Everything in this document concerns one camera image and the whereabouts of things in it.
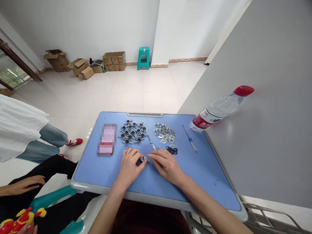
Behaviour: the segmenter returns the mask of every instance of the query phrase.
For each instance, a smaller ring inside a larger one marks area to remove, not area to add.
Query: toy
[[[46,215],[46,210],[40,208],[36,213],[31,212],[32,208],[29,207],[27,210],[21,210],[16,217],[20,216],[16,221],[13,219],[6,219],[0,224],[0,234],[16,234],[18,233],[25,224],[29,225],[27,231],[31,229],[30,224],[34,217],[44,217]]]

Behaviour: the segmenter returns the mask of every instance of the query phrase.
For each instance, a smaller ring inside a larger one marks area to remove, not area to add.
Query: blue table
[[[122,138],[117,137],[113,155],[98,156],[97,147],[103,124],[117,124],[117,135],[120,135],[122,132],[119,130],[126,120],[130,119],[136,123],[144,122],[146,132],[149,133],[156,148],[165,148],[170,143],[160,144],[160,139],[153,133],[153,130],[157,128],[154,126],[155,123],[164,123],[176,133],[174,145],[178,148],[178,154],[175,158],[181,169],[240,220],[247,220],[247,213],[233,191],[206,134],[190,129],[189,122],[193,118],[193,115],[101,112],[71,179],[71,186],[75,189],[108,194],[119,173],[124,150],[129,147],[137,148],[146,156],[152,152],[147,136],[140,143],[135,144],[122,143]],[[182,125],[185,126],[197,146],[197,152],[189,143]],[[152,161],[146,164],[145,169],[128,188],[125,198],[199,213],[180,189],[158,173]]]

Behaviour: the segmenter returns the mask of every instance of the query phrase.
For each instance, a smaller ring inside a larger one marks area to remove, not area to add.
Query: bottle label
[[[204,109],[198,116],[193,119],[193,123],[195,126],[206,129],[209,126],[215,124],[223,118],[214,116],[208,112],[207,109]]]

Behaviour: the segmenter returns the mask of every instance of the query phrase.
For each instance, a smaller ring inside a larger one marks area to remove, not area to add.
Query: forearm
[[[5,185],[0,187],[0,197],[9,196],[10,195],[10,186]]]
[[[126,189],[116,180],[88,234],[107,234],[111,232],[125,192]]]
[[[179,188],[205,216],[218,234],[252,233],[233,214],[202,190],[189,176],[185,176],[185,180]]]

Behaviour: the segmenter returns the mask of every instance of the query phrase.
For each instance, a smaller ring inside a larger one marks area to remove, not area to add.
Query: teal chair
[[[148,46],[146,47],[140,47],[139,48],[139,58],[137,60],[137,69],[140,70],[141,67],[147,67],[147,70],[150,68],[150,48]]]
[[[35,198],[29,207],[32,207],[33,212],[37,212],[41,207],[48,208],[53,203],[57,202],[63,197],[66,197],[67,195],[75,195],[77,193],[76,189],[73,189],[70,185],[65,186],[63,188],[60,188],[52,193],[48,193],[46,195],[43,195],[41,197]],[[84,221],[75,222],[71,221],[71,223],[60,232],[60,234],[78,234],[82,231],[84,227]]]

